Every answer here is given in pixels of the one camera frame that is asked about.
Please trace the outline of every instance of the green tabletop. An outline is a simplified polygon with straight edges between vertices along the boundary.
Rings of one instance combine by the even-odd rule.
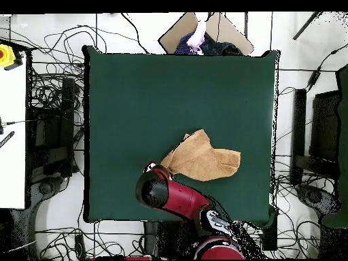
[[[249,57],[83,50],[88,221],[178,219],[140,205],[135,186],[147,162],[160,162],[185,133],[203,128],[214,148],[239,151],[241,166],[232,177],[177,180],[216,198],[234,220],[269,222],[278,52]]]

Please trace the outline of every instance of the cable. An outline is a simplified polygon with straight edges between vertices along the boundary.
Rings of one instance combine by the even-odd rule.
[[[137,27],[136,27],[136,26],[123,14],[123,13],[121,13],[121,15],[122,15],[122,17],[123,17],[124,19],[126,19],[126,20],[130,23],[130,25],[132,25],[132,26],[134,27],[135,32],[137,32],[137,41],[138,41],[139,46],[140,46],[141,48],[143,48],[143,50],[145,51],[146,54],[149,54],[149,52],[140,44],[140,41],[139,41],[139,32],[138,32]]]
[[[340,47],[339,49],[335,49],[335,50],[331,51],[331,53],[329,53],[329,55],[327,55],[327,57],[325,57],[323,59],[323,61],[318,66],[318,68],[314,72],[312,72],[311,77],[309,78],[309,81],[308,81],[309,89],[307,92],[309,92],[312,89],[312,87],[315,85],[315,83],[317,83],[317,80],[319,79],[319,76],[321,74],[320,73],[321,66],[326,61],[326,59],[328,59],[331,55],[336,54],[338,51],[342,50],[343,48],[346,48],[347,46],[348,46],[348,43],[345,44],[344,46]]]
[[[218,39],[219,39],[219,33],[220,33],[220,19],[221,19],[221,12],[219,12],[219,23],[217,24],[217,37],[216,37],[216,42],[218,42]]]

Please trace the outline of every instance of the brown towel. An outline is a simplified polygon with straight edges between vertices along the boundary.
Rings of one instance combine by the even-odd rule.
[[[233,150],[214,149],[203,129],[189,135],[163,159],[161,165],[172,174],[208,181],[235,174],[241,153]]]

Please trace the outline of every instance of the floor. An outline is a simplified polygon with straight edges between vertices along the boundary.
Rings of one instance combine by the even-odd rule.
[[[248,12],[247,38],[254,45],[252,56],[261,56],[267,50],[280,50],[281,57],[279,63],[279,91],[291,86],[294,88],[305,88],[312,70],[315,70],[320,62],[331,53],[347,43],[348,23],[347,16],[342,13],[325,12],[306,29],[306,31],[294,41],[292,38],[300,27],[306,22],[312,12]],[[129,14],[131,21],[137,27],[139,40],[147,51],[156,54],[164,54],[164,50],[158,43],[158,38],[167,31],[173,23],[182,15],[182,13],[168,14]],[[226,12],[226,16],[236,26],[236,28],[245,32],[245,14],[244,12]],[[77,27],[78,25],[88,25],[98,28],[101,37],[96,37],[95,31],[88,27]],[[138,43],[134,41],[137,38],[134,28],[119,14],[44,14],[44,15],[13,15],[11,19],[11,32],[8,30],[9,23],[0,20],[0,37],[17,41],[32,41],[41,47],[53,47],[59,39],[60,34],[67,29],[65,37],[69,37],[78,31],[85,31],[74,35],[69,39],[69,46],[73,53],[82,57],[81,47],[84,44],[96,45],[102,52],[126,52],[142,53],[143,50]],[[67,45],[63,39],[59,41],[54,49],[65,51],[64,45]],[[54,51],[54,56],[63,62],[68,62],[65,54]],[[37,72],[47,73],[44,62],[52,62],[52,57],[42,54],[36,50],[33,52],[34,68]],[[307,120],[311,119],[312,101],[317,93],[336,90],[336,79],[334,72],[346,65],[348,62],[348,48],[341,50],[339,53],[330,56],[323,64],[321,74],[316,85],[307,95]],[[54,71],[54,65],[47,66],[48,71]],[[291,131],[292,126],[292,101],[294,94],[279,95],[278,117],[277,117],[277,138]],[[311,125],[306,129],[306,153],[309,148],[309,135]],[[277,142],[276,155],[276,174],[286,174],[287,165],[290,163],[290,139],[291,133]],[[81,141],[77,149],[83,149]],[[83,151],[76,152],[75,160],[78,167],[84,171]],[[68,233],[72,228],[77,227],[77,219],[82,208],[82,198],[84,189],[84,178],[80,173],[76,173],[69,181],[69,185],[64,192],[57,194],[54,198],[45,201],[39,208],[37,214],[36,231],[49,230],[37,233],[37,248],[41,251],[48,243],[54,240],[62,228]],[[327,191],[332,191],[332,186],[326,185]],[[295,225],[304,220],[317,221],[314,210],[302,205],[298,199],[288,192],[279,194],[277,205],[281,212],[287,213]],[[279,238],[278,246],[291,245],[294,243],[294,233],[291,231],[290,218],[286,215],[278,217]],[[128,255],[134,251],[132,242],[139,240],[143,233],[142,222],[123,222],[123,221],[102,221],[99,227],[99,234],[94,231],[97,225],[84,223],[80,219],[80,227],[90,234],[91,239],[94,235],[96,240],[100,241],[102,237],[104,242],[110,242],[109,248],[111,253],[120,253],[120,247],[114,243],[119,243]],[[299,229],[304,238],[310,239],[311,236],[319,238],[319,231],[312,224],[303,224]],[[73,247],[72,237],[67,237],[70,246]],[[93,241],[85,238],[86,249],[93,250]],[[307,257],[315,258],[317,255],[315,245],[309,244]],[[100,247],[95,248],[98,254],[103,250]],[[45,256],[54,257],[58,252],[49,249]],[[271,258],[289,257],[305,258],[303,254],[298,255],[295,249],[279,249],[274,254],[267,252]]]

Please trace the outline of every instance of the wire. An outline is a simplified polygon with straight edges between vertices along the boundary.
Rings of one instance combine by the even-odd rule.
[[[32,242],[30,242],[30,243],[28,243],[28,244],[24,244],[24,245],[22,245],[22,246],[20,246],[20,247],[17,247],[17,248],[11,249],[11,250],[9,250],[9,251],[7,251],[7,252],[4,252],[4,253],[8,253],[8,252],[11,252],[11,251],[16,251],[16,250],[19,250],[19,249],[25,248],[25,247],[27,247],[27,246],[30,246],[30,245],[32,245],[32,244],[34,244],[34,243],[36,243],[36,242],[37,242],[37,240],[32,241]]]
[[[76,163],[75,157],[73,158],[73,161],[74,161],[74,163],[75,163],[77,169],[79,170],[80,174],[84,177],[84,174],[81,172],[80,168],[78,167],[78,165],[77,165],[77,163]]]
[[[139,32],[138,32],[137,27],[136,27],[136,26],[123,14],[123,13],[121,13],[121,15],[122,15],[122,17],[123,17],[124,19],[126,19],[126,20],[130,23],[130,25],[132,25],[132,26],[134,27],[135,32],[137,32],[137,41],[138,41],[139,46],[140,46],[141,48],[143,48],[143,50],[145,51],[146,54],[149,54],[149,52],[140,44],[140,41],[139,41]]]
[[[217,37],[216,37],[216,42],[218,42],[218,39],[219,39],[219,33],[220,33],[220,20],[221,20],[221,12],[219,12],[219,23],[217,24]]]

